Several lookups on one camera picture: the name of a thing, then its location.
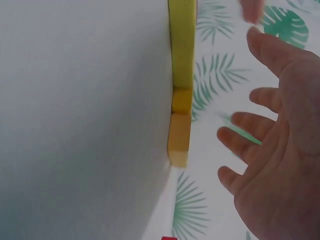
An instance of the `orange block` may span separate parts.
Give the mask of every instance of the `orange block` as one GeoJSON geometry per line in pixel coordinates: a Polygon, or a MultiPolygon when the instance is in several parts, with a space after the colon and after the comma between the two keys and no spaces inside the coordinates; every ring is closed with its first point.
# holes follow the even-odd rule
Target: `orange block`
{"type": "Polygon", "coordinates": [[[172,112],[179,114],[191,114],[193,89],[181,87],[173,88],[172,112]]]}
{"type": "Polygon", "coordinates": [[[167,151],[173,167],[187,167],[190,131],[190,114],[173,113],[171,115],[167,151]]]}

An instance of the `wooden block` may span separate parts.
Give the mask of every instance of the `wooden block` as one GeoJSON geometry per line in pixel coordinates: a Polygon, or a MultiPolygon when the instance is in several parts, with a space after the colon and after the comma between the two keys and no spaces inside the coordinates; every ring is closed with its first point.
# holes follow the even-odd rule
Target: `wooden block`
{"type": "Polygon", "coordinates": [[[190,114],[173,113],[171,115],[167,151],[173,167],[187,167],[190,130],[190,114]]]}
{"type": "Polygon", "coordinates": [[[168,0],[173,85],[192,89],[197,0],[168,0]]]}
{"type": "Polygon", "coordinates": [[[161,240],[178,240],[176,237],[163,236],[161,240]]]}
{"type": "Polygon", "coordinates": [[[181,87],[173,88],[172,106],[173,113],[191,114],[193,90],[181,87]]]}

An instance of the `fingernail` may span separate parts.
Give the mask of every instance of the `fingernail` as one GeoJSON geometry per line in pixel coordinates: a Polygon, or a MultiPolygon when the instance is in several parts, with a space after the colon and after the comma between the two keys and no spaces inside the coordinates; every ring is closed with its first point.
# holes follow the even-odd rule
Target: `fingernail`
{"type": "Polygon", "coordinates": [[[258,28],[256,28],[255,26],[250,27],[248,31],[248,37],[254,38],[259,34],[261,34],[261,31],[258,28]]]}

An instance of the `red object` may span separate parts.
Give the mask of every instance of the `red object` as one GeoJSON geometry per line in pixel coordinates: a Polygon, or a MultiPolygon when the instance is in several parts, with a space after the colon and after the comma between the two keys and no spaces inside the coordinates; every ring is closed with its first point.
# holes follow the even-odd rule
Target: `red object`
{"type": "Polygon", "coordinates": [[[163,236],[163,237],[161,238],[161,240],[178,240],[178,238],[163,236]]]}

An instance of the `finger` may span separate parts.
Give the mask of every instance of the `finger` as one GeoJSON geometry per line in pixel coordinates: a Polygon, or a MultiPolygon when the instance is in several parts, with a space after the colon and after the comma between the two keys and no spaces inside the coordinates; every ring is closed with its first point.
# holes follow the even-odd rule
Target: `finger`
{"type": "Polygon", "coordinates": [[[248,165],[259,148],[258,144],[246,139],[228,127],[221,127],[217,132],[217,137],[223,145],[248,165]]]}
{"type": "Polygon", "coordinates": [[[263,14],[264,0],[240,0],[244,20],[256,24],[263,14]]]}
{"type": "Polygon", "coordinates": [[[237,190],[237,181],[241,177],[238,173],[227,166],[220,167],[218,177],[222,185],[232,194],[235,195],[237,190]]]}
{"type": "Polygon", "coordinates": [[[251,134],[254,138],[262,142],[272,127],[275,121],[260,115],[249,112],[236,112],[231,117],[231,122],[251,134]]]}
{"type": "Polygon", "coordinates": [[[261,33],[256,27],[251,27],[247,33],[250,52],[278,78],[282,71],[297,56],[306,51],[292,46],[279,38],[261,33]]]}
{"type": "Polygon", "coordinates": [[[270,109],[278,114],[282,108],[282,98],[278,88],[261,87],[250,93],[250,101],[270,109]]]}

